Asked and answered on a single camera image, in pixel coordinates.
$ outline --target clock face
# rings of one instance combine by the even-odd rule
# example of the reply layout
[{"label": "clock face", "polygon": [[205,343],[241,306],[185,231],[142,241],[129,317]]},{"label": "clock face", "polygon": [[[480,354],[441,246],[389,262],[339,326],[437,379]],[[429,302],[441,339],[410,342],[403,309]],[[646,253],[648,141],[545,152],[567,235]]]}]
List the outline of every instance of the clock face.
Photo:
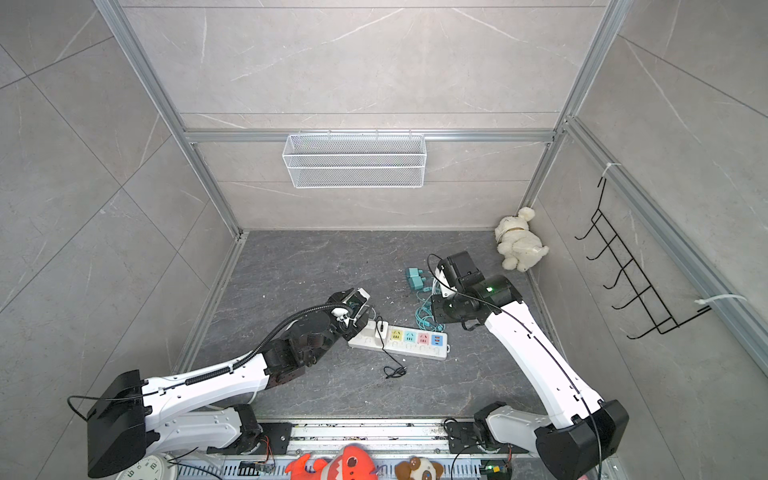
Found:
[{"label": "clock face", "polygon": [[177,476],[177,468],[176,465],[169,464],[165,458],[149,455],[123,470],[118,480],[174,480]]}]

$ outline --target white teddy bear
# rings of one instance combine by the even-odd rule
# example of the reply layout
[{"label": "white teddy bear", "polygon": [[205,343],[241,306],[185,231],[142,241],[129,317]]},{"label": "white teddy bear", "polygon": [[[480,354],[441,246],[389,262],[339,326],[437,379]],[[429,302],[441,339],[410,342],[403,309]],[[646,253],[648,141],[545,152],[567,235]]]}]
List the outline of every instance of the white teddy bear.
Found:
[{"label": "white teddy bear", "polygon": [[523,207],[518,216],[502,218],[494,230],[496,250],[504,255],[502,266],[506,270],[525,272],[549,253],[549,247],[542,247],[541,240],[528,230],[528,222],[535,215],[532,208]]}]

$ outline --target marble patterned floor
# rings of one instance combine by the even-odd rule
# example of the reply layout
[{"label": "marble patterned floor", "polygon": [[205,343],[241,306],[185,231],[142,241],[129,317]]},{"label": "marble patterned floor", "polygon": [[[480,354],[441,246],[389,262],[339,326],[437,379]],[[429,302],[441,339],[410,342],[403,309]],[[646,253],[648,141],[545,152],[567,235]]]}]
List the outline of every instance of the marble patterned floor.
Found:
[{"label": "marble patterned floor", "polygon": [[[505,272],[488,231],[254,231],[243,248],[195,368],[252,349],[291,313],[324,302],[340,290],[361,286],[377,313],[391,323],[416,327],[420,302],[403,273],[425,269],[428,253],[441,257],[467,250],[486,275],[506,273],[539,321],[526,276]],[[531,383],[486,329],[446,327],[446,361],[405,358],[408,374],[386,379],[392,361],[340,340],[304,376],[261,392],[261,417],[471,416],[495,401],[544,413]]]}]

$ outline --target white mesh basket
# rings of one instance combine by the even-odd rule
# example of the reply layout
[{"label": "white mesh basket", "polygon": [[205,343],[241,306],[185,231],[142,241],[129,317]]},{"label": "white mesh basket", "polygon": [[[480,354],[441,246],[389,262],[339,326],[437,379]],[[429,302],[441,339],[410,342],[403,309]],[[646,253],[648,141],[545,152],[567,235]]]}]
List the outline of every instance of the white mesh basket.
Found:
[{"label": "white mesh basket", "polygon": [[421,187],[427,149],[419,134],[293,134],[283,160],[296,188]]}]

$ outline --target zip tie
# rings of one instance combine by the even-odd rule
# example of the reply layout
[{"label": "zip tie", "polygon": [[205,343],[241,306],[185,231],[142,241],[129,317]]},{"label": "zip tie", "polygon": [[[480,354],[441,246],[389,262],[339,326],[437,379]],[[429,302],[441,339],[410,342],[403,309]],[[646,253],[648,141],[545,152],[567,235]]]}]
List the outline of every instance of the zip tie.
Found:
[{"label": "zip tie", "polygon": [[603,170],[603,174],[601,177],[605,177],[605,174],[608,173],[608,169],[613,167],[614,165],[621,165],[621,164],[612,164],[611,162],[608,162],[605,164],[605,170]]},{"label": "zip tie", "polygon": [[736,295],[735,293],[724,293],[722,295],[711,296],[710,298],[694,300],[694,303],[698,303],[699,305],[706,305],[709,302],[714,302],[715,300],[721,300],[723,298],[737,298],[739,300],[744,300],[746,302],[745,296]]}]

